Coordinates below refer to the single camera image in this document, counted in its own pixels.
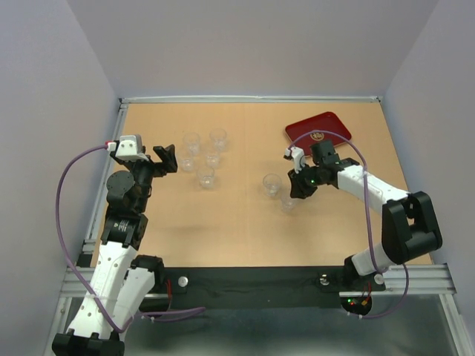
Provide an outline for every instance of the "screw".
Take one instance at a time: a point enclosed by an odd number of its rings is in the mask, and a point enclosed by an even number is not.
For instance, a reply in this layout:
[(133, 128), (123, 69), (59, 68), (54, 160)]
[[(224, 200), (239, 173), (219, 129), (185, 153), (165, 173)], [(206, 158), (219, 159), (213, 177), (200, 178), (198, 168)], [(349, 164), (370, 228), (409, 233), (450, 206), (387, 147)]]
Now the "screw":
[(185, 276), (178, 278), (178, 285), (180, 287), (186, 287), (188, 285), (188, 278), (186, 278)]
[(384, 284), (384, 277), (382, 276), (382, 274), (375, 274), (374, 281), (376, 282), (376, 284), (379, 284), (381, 286), (382, 284)]
[(320, 284), (323, 285), (323, 286), (328, 286), (330, 284), (330, 282), (328, 281), (327, 279), (327, 275), (326, 274), (322, 274), (321, 277), (320, 277)]

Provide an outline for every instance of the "metal frame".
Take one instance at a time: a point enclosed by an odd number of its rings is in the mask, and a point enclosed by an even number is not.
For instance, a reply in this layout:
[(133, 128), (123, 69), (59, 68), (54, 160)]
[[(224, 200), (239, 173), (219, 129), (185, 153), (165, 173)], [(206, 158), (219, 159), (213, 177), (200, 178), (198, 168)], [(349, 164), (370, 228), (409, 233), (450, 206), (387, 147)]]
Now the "metal frame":
[[(121, 100), (117, 122), (114, 128), (112, 139), (118, 139), (122, 133), (125, 116), (128, 110), (128, 103), (158, 103), (158, 102), (380, 102), (377, 96), (157, 96), (151, 98), (125, 98)], [(102, 173), (101, 185), (99, 187), (96, 202), (85, 235), (83, 252), (92, 253), (99, 233), (99, 221), (101, 213), (105, 208), (105, 184), (108, 176), (112, 173), (114, 164), (108, 160)], [(86, 280), (91, 280), (94, 268), (79, 268)], [(410, 274), (410, 294), (438, 294), (445, 316), (450, 327), (452, 338), (456, 344), (457, 352), (460, 356), (474, 356), (474, 348), (465, 329), (462, 317), (457, 311), (453, 295), (456, 290), (446, 265), (408, 266)], [(384, 274), (384, 281), (387, 286), (386, 291), (373, 292), (376, 295), (401, 295), (404, 291), (405, 274), (401, 266), (394, 266)], [(66, 327), (66, 320), (71, 308), (71, 301), (75, 297), (84, 296), (85, 289), (81, 283), (68, 269), (65, 272), (65, 279), (62, 284), (56, 313), (51, 325), (50, 334), (45, 347), (44, 356), (53, 356), (51, 344), (54, 336), (58, 332), (63, 332)], [(342, 297), (351, 297), (352, 292), (340, 293)], [(149, 295), (148, 297), (161, 297), (161, 295)]]
[(158, 102), (381, 102), (378, 96), (176, 95), (124, 98), (124, 104)]

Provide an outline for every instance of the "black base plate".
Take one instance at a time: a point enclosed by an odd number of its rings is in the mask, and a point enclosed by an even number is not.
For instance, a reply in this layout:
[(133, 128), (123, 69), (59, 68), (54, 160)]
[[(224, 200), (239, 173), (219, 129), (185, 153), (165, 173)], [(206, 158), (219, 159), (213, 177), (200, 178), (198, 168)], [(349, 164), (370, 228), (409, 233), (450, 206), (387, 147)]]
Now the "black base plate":
[[(320, 283), (323, 274), (330, 282), (327, 286)], [(178, 286), (179, 277), (188, 278), (186, 287)], [(340, 291), (362, 292), (374, 281), (368, 275), (345, 285), (342, 266), (166, 268), (166, 278), (171, 281), (174, 309), (341, 308)], [(385, 287), (372, 282), (372, 290)], [(153, 292), (166, 293), (166, 288)], [(140, 309), (150, 311), (154, 304), (164, 307), (168, 302), (147, 299)]]

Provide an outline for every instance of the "white wall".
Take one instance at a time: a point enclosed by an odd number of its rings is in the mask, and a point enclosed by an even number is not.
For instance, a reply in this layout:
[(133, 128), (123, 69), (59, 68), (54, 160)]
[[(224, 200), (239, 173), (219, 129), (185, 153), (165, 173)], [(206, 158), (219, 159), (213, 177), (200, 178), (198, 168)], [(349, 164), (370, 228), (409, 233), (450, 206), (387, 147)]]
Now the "white wall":
[(440, 0), (383, 101), (404, 175), (432, 196), (475, 340), (475, 1)]
[[(0, 11), (0, 354), (42, 355), (65, 262), (54, 223), (70, 158), (105, 141), (116, 96), (65, 0), (3, 1)], [(75, 255), (105, 153), (67, 179), (62, 221)]]
[(68, 0), (120, 97), (381, 95), (437, 0)]

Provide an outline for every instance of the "wooden tabletop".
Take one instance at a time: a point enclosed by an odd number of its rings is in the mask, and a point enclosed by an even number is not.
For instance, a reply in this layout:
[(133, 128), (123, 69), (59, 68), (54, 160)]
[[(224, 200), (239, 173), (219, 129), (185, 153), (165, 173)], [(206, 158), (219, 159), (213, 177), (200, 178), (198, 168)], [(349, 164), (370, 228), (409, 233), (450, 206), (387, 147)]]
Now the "wooden tabletop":
[[(140, 134), (155, 160), (154, 145), (179, 147), (187, 132), (198, 133), (203, 145), (213, 128), (225, 129), (229, 137), (213, 190), (202, 189), (195, 173), (181, 170), (154, 180), (140, 253), (160, 256), (169, 267), (335, 266), (364, 250), (364, 206), (355, 197), (324, 186), (285, 214), (278, 198), (263, 193), (268, 173), (278, 174), (290, 187), (284, 128), (325, 111), (336, 113), (347, 126), (372, 174), (406, 188), (379, 103), (129, 105), (122, 134)], [(349, 145), (338, 146), (337, 152), (358, 159)], [(197, 163), (203, 164), (203, 155)], [(372, 213), (371, 218), (378, 242), (381, 217)], [(413, 263), (430, 263), (430, 258)]]

